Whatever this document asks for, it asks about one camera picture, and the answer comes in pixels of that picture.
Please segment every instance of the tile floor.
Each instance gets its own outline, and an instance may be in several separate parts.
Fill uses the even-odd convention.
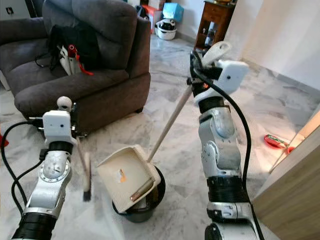
[[[181,40],[151,38],[150,92],[140,114],[131,114],[83,140],[96,166],[115,150],[140,144],[146,152],[156,143],[166,120],[186,88],[189,75],[189,54],[192,45]],[[268,177],[268,170],[281,154],[265,146],[267,133],[290,140],[307,122],[320,102],[320,95],[308,93],[279,81],[262,67],[253,66],[238,91],[232,94],[243,110],[252,135],[252,152],[248,170],[248,191],[251,198]],[[66,200],[52,239],[62,240],[201,240],[210,219],[206,213],[208,189],[200,159],[198,137],[200,113],[191,97],[165,138],[154,164],[166,180],[166,193],[153,217],[145,223],[131,223],[114,213],[106,189],[93,169],[91,202],[82,201],[82,169],[78,154],[72,160],[73,177],[66,188]],[[238,130],[238,146],[245,155],[245,132],[238,116],[232,112]],[[1,132],[23,120],[14,107],[9,91],[0,88]],[[43,147],[41,135],[30,126],[19,127],[8,137],[6,148],[9,163],[17,174],[34,165]],[[36,172],[22,180],[28,194],[35,186]],[[12,180],[0,164],[0,239],[8,239],[20,220],[12,201]],[[277,240],[267,228],[262,228],[266,240]]]

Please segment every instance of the bucket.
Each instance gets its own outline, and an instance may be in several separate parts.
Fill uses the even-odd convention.
[[[161,182],[156,186],[155,189],[152,190],[152,192],[150,192],[145,197],[145,199],[146,199],[145,205],[146,206],[142,207],[142,208],[136,208],[135,206],[132,206],[127,211],[120,213],[120,212],[118,212],[114,202],[112,202],[112,207],[117,214],[124,216],[127,220],[129,220],[132,223],[143,223],[152,217],[156,207],[159,205],[159,203],[164,198],[165,191],[166,191],[165,178],[164,178],[163,174],[161,173],[161,171],[157,167],[155,167],[155,168],[160,175]],[[156,201],[154,201],[153,197],[152,197],[155,194],[155,191],[157,191],[157,195],[158,195]]]

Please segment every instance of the white wall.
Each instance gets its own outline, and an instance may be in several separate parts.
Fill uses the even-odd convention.
[[[232,50],[227,57],[239,60],[249,39],[264,0],[238,0],[230,25],[225,34],[225,41],[232,44]]]
[[[243,57],[320,90],[320,1],[265,0]]]
[[[264,0],[238,0],[225,40],[233,45],[228,58],[238,60],[255,25],[256,17]],[[177,31],[192,39],[197,38],[205,2],[203,0],[172,0],[184,8],[182,21],[177,23]]]
[[[178,3],[184,8],[182,21],[176,25],[177,31],[196,39],[205,6],[204,0],[172,0],[171,2]]]
[[[12,7],[14,14],[7,14],[7,7]],[[0,0],[0,20],[25,18],[30,18],[25,0]]]

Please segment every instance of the white bag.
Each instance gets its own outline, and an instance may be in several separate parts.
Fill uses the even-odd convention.
[[[64,46],[62,46],[60,54],[62,56],[62,58],[60,59],[61,66],[69,76],[82,72],[79,66],[80,63],[75,57],[68,56],[68,50]]]

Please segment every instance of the red strap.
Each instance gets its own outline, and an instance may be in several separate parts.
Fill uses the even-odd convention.
[[[79,67],[80,67],[81,71],[82,71],[84,74],[88,74],[88,75],[90,75],[90,76],[93,76],[94,73],[85,70],[84,66],[82,66],[81,62],[79,61],[79,58],[80,58],[80,56],[76,53],[76,54],[75,54],[75,59],[78,61]]]
[[[75,57],[75,59],[78,61],[81,72],[83,72],[84,74],[90,75],[90,76],[94,75],[93,72],[86,71],[84,66],[82,66],[81,62],[79,61],[80,56],[78,55],[78,50],[74,44],[70,44],[68,46],[68,56],[71,58]]]

